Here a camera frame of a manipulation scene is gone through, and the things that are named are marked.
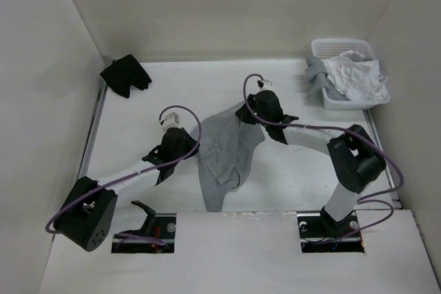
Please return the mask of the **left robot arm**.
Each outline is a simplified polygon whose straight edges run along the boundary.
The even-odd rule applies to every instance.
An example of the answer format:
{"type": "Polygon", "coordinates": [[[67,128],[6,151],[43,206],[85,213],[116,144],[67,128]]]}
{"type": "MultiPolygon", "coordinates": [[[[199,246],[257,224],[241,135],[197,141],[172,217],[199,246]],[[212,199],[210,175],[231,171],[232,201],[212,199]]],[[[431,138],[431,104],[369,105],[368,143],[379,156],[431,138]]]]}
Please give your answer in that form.
{"type": "Polygon", "coordinates": [[[49,225],[83,250],[95,250],[110,231],[118,194],[138,182],[149,188],[165,182],[180,161],[197,153],[200,140],[183,128],[172,127],[166,130],[161,143],[135,165],[98,180],[79,178],[49,225]]]}

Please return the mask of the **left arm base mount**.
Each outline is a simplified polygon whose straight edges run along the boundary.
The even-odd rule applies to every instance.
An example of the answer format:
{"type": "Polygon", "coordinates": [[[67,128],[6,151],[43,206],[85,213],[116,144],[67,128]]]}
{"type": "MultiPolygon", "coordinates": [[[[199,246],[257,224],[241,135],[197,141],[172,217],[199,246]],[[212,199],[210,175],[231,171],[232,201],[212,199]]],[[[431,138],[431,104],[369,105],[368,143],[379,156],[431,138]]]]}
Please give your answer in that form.
{"type": "Polygon", "coordinates": [[[111,253],[174,253],[177,215],[157,213],[138,200],[131,201],[131,204],[145,213],[144,222],[139,229],[128,229],[114,234],[111,253]]]}

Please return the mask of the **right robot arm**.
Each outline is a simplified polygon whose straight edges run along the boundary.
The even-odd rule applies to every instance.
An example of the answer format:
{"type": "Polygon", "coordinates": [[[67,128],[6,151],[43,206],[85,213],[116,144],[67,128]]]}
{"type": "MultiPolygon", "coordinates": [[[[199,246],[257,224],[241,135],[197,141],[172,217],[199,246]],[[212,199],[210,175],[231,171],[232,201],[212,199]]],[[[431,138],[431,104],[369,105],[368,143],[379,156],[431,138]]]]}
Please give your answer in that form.
{"type": "Polygon", "coordinates": [[[326,235],[337,235],[344,229],[362,192],[385,170],[385,159],[373,148],[362,126],[352,125],[339,136],[328,129],[293,126],[298,117],[284,113],[273,91],[250,94],[236,116],[243,123],[262,125],[279,143],[306,147],[330,157],[338,184],[320,210],[319,225],[326,235]]]}

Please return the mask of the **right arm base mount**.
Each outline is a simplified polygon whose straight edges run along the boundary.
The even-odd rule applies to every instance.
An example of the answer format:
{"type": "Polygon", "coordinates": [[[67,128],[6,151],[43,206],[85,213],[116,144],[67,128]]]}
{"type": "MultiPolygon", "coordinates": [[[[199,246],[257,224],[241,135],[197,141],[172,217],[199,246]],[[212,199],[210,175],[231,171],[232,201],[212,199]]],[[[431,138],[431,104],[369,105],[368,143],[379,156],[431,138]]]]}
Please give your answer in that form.
{"type": "Polygon", "coordinates": [[[319,213],[299,213],[297,216],[300,248],[303,253],[364,253],[360,233],[342,236],[359,228],[353,212],[336,228],[327,227],[319,213]]]}

